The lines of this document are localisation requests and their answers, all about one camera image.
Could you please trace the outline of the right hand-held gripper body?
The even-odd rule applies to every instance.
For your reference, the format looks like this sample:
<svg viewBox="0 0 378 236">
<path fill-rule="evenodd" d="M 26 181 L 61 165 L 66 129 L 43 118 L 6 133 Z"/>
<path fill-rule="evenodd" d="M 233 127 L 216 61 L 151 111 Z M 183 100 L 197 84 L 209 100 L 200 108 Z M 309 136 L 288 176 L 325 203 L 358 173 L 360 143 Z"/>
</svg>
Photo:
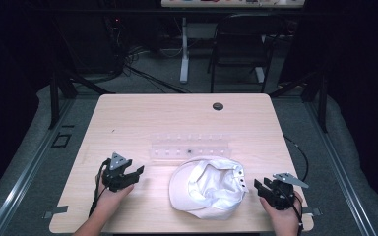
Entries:
<svg viewBox="0 0 378 236">
<path fill-rule="evenodd" d="M 277 173 L 273 175 L 273 188 L 265 198 L 271 207 L 276 210 L 285 210 L 293 206 L 295 195 L 293 191 L 294 186 L 301 188 L 308 188 L 309 185 L 302 180 L 296 178 L 292 174 Z"/>
</svg>

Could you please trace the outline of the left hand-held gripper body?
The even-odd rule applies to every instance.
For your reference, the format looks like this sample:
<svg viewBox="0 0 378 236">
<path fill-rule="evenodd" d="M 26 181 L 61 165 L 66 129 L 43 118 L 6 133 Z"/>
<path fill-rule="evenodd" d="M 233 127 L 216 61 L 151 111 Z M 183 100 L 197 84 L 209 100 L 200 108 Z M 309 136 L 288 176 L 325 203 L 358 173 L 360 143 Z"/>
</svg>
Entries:
<svg viewBox="0 0 378 236">
<path fill-rule="evenodd" d="M 114 152 L 112 157 L 106 161 L 106 168 L 102 173 L 102 183 L 112 192 L 122 190 L 133 183 L 133 173 L 126 173 L 124 164 L 129 159 Z"/>
</svg>

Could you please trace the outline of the white cap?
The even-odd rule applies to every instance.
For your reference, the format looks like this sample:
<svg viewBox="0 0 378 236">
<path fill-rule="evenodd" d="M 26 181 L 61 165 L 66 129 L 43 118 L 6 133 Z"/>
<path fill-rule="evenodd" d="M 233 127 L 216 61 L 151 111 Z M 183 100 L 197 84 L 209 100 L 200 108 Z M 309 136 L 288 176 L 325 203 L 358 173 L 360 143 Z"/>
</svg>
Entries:
<svg viewBox="0 0 378 236">
<path fill-rule="evenodd" d="M 174 209 L 208 220 L 229 219 L 246 193 L 242 164 L 211 155 L 183 162 L 171 175 L 168 187 Z"/>
</svg>

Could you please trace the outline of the person's left hand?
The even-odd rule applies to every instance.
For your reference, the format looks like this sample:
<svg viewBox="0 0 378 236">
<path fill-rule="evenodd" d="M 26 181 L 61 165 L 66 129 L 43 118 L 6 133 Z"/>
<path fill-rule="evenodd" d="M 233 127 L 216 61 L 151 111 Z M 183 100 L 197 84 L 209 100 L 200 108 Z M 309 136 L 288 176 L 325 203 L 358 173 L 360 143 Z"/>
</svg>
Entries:
<svg viewBox="0 0 378 236">
<path fill-rule="evenodd" d="M 130 185 L 117 192 L 108 190 L 102 183 L 98 181 L 98 190 L 96 194 L 96 206 L 92 216 L 110 218 L 118 209 L 123 199 L 125 199 L 134 189 Z"/>
</svg>

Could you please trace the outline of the person's right hand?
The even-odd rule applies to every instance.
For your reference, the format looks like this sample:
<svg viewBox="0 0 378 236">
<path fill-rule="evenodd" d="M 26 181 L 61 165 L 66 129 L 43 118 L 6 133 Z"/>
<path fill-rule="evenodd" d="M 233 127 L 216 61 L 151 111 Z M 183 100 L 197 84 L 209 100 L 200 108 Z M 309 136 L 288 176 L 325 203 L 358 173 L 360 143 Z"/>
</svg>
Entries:
<svg viewBox="0 0 378 236">
<path fill-rule="evenodd" d="M 297 214 L 301 212 L 302 198 L 297 192 L 294 193 L 294 207 L 286 210 L 276 210 L 269 205 L 265 198 L 259 198 L 262 207 L 271 219 L 274 231 L 276 228 L 282 228 L 283 226 L 287 226 L 288 228 L 299 228 L 299 219 L 297 217 Z"/>
</svg>

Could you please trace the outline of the clear plastic rack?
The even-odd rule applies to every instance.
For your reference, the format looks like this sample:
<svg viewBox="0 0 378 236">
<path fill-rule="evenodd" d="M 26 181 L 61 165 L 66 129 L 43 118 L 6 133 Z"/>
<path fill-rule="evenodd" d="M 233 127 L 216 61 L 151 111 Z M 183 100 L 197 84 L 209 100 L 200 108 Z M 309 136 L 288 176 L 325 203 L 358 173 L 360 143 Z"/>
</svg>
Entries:
<svg viewBox="0 0 378 236">
<path fill-rule="evenodd" d="M 154 134 L 151 159 L 181 161 L 196 156 L 230 157 L 229 138 L 224 134 Z"/>
</svg>

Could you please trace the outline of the white desk leg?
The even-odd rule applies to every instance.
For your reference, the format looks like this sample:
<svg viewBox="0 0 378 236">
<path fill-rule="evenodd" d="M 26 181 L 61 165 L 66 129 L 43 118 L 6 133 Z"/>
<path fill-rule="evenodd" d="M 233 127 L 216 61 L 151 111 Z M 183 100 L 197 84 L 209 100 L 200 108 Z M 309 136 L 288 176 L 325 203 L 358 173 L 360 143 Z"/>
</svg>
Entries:
<svg viewBox="0 0 378 236">
<path fill-rule="evenodd" d="M 188 82 L 189 74 L 189 54 L 188 54 L 188 37 L 187 37 L 187 22 L 182 19 L 182 60 L 180 68 L 180 83 L 186 84 Z"/>
<path fill-rule="evenodd" d="M 265 42 L 265 37 L 261 36 L 260 37 L 260 48 L 261 48 L 261 50 L 264 50 L 264 42 Z M 264 82 L 264 79 L 265 79 L 264 68 L 263 67 L 256 67 L 255 73 L 256 73 L 258 83 L 261 84 L 262 82 Z"/>
</svg>

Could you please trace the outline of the black metal chair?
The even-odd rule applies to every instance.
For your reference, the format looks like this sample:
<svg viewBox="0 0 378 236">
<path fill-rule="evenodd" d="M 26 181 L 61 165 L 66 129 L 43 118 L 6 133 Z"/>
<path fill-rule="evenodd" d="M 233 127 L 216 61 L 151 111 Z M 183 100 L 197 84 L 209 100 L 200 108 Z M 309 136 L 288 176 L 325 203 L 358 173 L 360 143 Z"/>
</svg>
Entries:
<svg viewBox="0 0 378 236">
<path fill-rule="evenodd" d="M 210 93 L 215 91 L 216 67 L 263 69 L 261 92 L 265 90 L 273 59 L 275 41 L 285 28 L 280 16 L 234 14 L 216 26 L 208 72 Z"/>
</svg>

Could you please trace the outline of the aluminium floor rail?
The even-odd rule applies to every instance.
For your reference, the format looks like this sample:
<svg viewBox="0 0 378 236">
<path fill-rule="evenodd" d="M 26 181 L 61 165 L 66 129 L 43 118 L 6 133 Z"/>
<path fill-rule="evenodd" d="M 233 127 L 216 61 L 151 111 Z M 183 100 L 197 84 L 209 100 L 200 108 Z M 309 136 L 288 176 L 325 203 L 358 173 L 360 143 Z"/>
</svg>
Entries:
<svg viewBox="0 0 378 236">
<path fill-rule="evenodd" d="M 318 137 L 321 139 L 328 153 L 328 160 L 330 162 L 332 171 L 334 172 L 335 178 L 342 190 L 343 196 L 360 231 L 361 236 L 378 236 L 362 204 L 362 201 L 360 200 L 359 195 L 355 191 L 355 188 L 352 186 L 350 179 L 348 178 L 347 172 L 341 162 L 340 156 L 338 155 L 334 144 L 332 143 L 332 140 L 330 139 L 329 134 L 323 131 L 318 122 L 316 108 L 312 103 L 309 102 L 305 102 L 304 106 L 310 116 L 311 122 L 318 134 Z"/>
<path fill-rule="evenodd" d="M 62 102 L 59 120 L 49 129 L 50 105 L 42 101 L 24 138 L 6 171 L 0 179 L 0 235 L 6 229 L 20 203 L 25 198 L 45 156 L 50 143 L 56 138 L 76 100 Z"/>
</svg>

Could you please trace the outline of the grey metal table bracket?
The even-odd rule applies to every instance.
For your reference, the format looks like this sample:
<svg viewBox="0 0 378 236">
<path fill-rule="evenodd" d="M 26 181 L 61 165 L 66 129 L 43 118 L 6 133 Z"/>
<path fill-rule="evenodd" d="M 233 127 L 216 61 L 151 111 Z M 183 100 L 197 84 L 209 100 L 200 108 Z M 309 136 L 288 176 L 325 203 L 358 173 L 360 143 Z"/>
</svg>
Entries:
<svg viewBox="0 0 378 236">
<path fill-rule="evenodd" d="M 67 210 L 68 210 L 68 206 L 57 206 L 52 210 L 46 211 L 43 214 L 42 218 L 43 219 L 52 218 L 54 214 L 65 213 L 67 212 Z"/>
</svg>

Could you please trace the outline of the black metal frame stand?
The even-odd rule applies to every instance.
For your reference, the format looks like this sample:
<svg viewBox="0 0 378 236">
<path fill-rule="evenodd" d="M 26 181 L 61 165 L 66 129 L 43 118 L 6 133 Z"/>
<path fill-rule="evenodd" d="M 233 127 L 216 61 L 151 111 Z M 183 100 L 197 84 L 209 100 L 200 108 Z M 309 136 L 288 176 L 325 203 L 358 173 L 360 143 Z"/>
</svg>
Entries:
<svg viewBox="0 0 378 236">
<path fill-rule="evenodd" d="M 304 102 L 311 102 L 318 95 L 317 123 L 324 133 L 327 133 L 326 114 L 328 101 L 328 79 L 323 72 L 311 72 L 308 75 L 289 82 L 286 86 L 270 93 L 271 98 L 279 97 L 299 85 L 306 84 L 301 95 Z"/>
<path fill-rule="evenodd" d="M 77 73 L 70 70 L 56 70 L 49 84 L 51 106 L 49 130 L 53 129 L 60 119 L 59 92 L 62 92 L 67 99 L 74 99 L 78 95 L 73 82 L 79 83 L 99 95 L 112 94 L 112 91 L 97 86 Z"/>
</svg>

